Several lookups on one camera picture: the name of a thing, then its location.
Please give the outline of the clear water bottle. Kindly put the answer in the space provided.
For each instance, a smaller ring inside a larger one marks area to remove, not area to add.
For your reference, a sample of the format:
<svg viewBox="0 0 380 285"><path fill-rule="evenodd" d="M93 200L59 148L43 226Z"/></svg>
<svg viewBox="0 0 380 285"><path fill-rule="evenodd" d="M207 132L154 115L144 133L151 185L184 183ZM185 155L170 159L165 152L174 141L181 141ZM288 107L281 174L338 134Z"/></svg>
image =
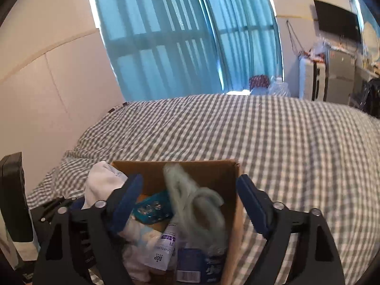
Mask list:
<svg viewBox="0 0 380 285"><path fill-rule="evenodd" d="M289 85L281 77L272 77L268 87L268 95L291 97Z"/></svg>

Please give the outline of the blue curtain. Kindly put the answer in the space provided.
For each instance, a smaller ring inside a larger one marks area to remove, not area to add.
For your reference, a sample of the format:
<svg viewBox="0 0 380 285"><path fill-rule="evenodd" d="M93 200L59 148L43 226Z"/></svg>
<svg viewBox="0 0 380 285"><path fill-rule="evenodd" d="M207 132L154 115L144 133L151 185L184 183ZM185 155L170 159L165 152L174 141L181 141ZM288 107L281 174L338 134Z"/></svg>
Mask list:
<svg viewBox="0 0 380 285"><path fill-rule="evenodd" d="M127 101L221 93L200 0L95 0L111 67Z"/></svg>
<svg viewBox="0 0 380 285"><path fill-rule="evenodd" d="M280 33L271 0L203 0L225 92L249 89L256 75L283 75Z"/></svg>

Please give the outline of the white sock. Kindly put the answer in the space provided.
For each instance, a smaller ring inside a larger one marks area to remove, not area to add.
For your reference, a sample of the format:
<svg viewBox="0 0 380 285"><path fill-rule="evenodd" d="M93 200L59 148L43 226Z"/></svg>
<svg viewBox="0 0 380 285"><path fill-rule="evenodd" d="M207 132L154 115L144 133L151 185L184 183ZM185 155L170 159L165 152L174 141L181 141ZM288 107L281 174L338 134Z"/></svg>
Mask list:
<svg viewBox="0 0 380 285"><path fill-rule="evenodd" d="M89 171L84 189L82 209L92 207L97 201L106 201L115 189L119 189L128 180L121 171L105 161L96 163Z"/></svg>

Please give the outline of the white cream tube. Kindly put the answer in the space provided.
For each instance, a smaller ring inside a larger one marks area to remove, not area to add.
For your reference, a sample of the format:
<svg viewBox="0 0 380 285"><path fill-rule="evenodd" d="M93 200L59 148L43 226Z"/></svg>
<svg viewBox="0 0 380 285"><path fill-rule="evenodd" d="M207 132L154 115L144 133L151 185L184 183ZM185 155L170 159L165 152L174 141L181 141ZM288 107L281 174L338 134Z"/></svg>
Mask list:
<svg viewBox="0 0 380 285"><path fill-rule="evenodd" d="M146 265L154 270L173 270L176 263L178 224L170 221L150 252Z"/></svg>

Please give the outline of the cream sock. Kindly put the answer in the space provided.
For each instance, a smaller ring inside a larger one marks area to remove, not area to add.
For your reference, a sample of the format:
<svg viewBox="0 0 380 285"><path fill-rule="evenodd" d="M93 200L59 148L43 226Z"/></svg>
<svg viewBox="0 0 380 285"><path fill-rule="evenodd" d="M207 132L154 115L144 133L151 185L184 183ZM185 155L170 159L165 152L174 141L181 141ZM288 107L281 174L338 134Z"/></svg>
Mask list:
<svg viewBox="0 0 380 285"><path fill-rule="evenodd" d="M119 232L119 236L127 242L122 251L123 265L133 280L149 282L152 273L160 275L171 271L158 271L146 265L147 258L162 233L133 218L129 219L123 231Z"/></svg>

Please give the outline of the grey-green scissors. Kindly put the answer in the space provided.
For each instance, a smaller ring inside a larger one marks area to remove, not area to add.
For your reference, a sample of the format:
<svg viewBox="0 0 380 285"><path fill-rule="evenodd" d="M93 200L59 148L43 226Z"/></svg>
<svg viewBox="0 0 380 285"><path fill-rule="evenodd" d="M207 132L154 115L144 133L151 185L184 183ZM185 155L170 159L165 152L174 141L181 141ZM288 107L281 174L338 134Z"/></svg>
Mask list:
<svg viewBox="0 0 380 285"><path fill-rule="evenodd" d="M174 221L184 239L207 255L224 254L228 235L220 194L201 187L178 163L164 165L163 173Z"/></svg>

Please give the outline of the black backpack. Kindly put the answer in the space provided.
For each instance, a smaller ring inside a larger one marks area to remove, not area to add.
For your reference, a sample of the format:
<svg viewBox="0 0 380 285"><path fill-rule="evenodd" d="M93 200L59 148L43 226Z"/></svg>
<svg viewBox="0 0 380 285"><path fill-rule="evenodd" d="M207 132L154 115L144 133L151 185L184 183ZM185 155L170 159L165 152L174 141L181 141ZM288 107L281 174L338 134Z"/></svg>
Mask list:
<svg viewBox="0 0 380 285"><path fill-rule="evenodd" d="M348 105L377 119L380 117L380 79L362 81L361 89L350 95Z"/></svg>

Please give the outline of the grey checked bed cover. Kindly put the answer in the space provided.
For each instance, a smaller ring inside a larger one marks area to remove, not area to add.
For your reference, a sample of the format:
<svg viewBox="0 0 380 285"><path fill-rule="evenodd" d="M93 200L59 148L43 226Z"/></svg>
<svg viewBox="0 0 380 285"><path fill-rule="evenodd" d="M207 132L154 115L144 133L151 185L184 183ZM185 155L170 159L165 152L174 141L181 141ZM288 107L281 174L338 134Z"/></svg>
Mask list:
<svg viewBox="0 0 380 285"><path fill-rule="evenodd" d="M116 160L236 161L272 200L323 212L347 284L379 250L379 120L352 107L283 96L129 102L83 133L28 206L80 196L91 167Z"/></svg>

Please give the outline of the brown cardboard box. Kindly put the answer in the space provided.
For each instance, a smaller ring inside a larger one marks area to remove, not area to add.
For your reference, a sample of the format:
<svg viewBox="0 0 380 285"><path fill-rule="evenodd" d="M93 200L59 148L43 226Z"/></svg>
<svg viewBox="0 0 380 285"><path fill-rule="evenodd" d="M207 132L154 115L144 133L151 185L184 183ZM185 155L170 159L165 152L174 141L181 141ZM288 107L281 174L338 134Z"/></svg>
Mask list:
<svg viewBox="0 0 380 285"><path fill-rule="evenodd" d="M243 232L238 165L218 161L96 163L84 207L107 200L133 178L112 231L126 242L122 263L134 284L231 284Z"/></svg>

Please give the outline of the right blue curtain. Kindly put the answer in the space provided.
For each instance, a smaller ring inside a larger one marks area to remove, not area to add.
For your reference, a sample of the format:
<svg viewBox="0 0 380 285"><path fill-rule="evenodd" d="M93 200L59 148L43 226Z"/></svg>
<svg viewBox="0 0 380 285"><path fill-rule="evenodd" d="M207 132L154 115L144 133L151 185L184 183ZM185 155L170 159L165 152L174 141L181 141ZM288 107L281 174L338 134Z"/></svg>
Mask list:
<svg viewBox="0 0 380 285"><path fill-rule="evenodd" d="M256 75L283 75L280 33L271 0L203 0L225 92L249 89Z"/></svg>

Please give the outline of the clear cotton swab box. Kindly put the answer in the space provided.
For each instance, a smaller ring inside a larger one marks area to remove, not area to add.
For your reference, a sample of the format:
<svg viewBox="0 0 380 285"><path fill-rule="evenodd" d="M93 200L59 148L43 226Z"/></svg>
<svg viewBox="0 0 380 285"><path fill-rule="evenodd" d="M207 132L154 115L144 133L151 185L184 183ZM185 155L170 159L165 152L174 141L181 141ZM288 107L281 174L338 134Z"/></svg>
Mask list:
<svg viewBox="0 0 380 285"><path fill-rule="evenodd" d="M189 284L216 284L221 281L226 254L209 256L196 248L180 248L176 281Z"/></svg>

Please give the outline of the teal pill pack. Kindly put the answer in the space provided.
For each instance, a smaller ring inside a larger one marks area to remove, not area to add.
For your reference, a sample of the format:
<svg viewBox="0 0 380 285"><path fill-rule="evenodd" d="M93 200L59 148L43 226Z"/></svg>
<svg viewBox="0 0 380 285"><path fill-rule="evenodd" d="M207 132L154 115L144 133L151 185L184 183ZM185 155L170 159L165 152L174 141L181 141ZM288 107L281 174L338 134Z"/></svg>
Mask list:
<svg viewBox="0 0 380 285"><path fill-rule="evenodd" d="M171 219L173 210L168 191L163 190L152 196L145 196L135 204L133 215L136 220L143 224L156 224Z"/></svg>

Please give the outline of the white suitcase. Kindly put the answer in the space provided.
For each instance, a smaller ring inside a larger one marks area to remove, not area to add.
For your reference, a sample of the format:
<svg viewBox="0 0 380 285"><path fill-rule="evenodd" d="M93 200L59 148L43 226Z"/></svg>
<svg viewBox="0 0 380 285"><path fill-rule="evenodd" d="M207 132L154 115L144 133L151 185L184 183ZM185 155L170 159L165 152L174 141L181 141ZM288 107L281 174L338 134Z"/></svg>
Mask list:
<svg viewBox="0 0 380 285"><path fill-rule="evenodd" d="M299 98L323 102L325 99L326 65L324 62L299 59Z"/></svg>

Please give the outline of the black wall television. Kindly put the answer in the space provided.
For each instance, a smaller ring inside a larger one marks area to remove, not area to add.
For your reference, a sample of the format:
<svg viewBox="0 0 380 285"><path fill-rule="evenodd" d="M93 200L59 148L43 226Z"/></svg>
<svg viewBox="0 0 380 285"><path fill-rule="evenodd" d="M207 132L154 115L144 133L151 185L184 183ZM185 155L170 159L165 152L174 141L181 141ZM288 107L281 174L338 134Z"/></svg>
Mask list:
<svg viewBox="0 0 380 285"><path fill-rule="evenodd" d="M358 17L344 8L314 0L319 30L361 44Z"/></svg>

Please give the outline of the grey mini fridge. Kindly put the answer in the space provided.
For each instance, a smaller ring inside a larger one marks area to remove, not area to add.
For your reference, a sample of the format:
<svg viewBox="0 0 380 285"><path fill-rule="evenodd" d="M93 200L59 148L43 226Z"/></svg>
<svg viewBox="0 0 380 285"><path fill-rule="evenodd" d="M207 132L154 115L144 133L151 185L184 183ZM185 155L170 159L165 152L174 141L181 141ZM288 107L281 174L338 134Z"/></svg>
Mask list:
<svg viewBox="0 0 380 285"><path fill-rule="evenodd" d="M347 105L354 89L356 59L349 53L332 48L326 50L326 58L325 101Z"/></svg>

